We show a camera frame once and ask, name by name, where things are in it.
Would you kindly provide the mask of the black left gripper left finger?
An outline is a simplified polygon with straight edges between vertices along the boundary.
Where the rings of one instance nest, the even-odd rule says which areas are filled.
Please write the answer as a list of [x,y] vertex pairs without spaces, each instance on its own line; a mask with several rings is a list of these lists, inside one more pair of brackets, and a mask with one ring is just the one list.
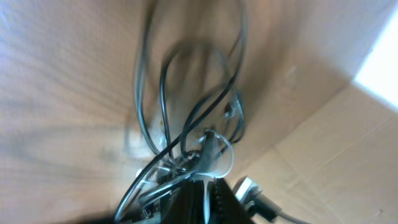
[[203,196],[203,181],[185,182],[162,217],[160,224],[204,223]]

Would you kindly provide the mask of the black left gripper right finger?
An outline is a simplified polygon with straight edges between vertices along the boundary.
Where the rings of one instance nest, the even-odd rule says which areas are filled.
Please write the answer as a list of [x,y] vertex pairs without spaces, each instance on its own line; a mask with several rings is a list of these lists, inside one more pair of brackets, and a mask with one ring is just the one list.
[[211,185],[210,224],[254,224],[224,179]]

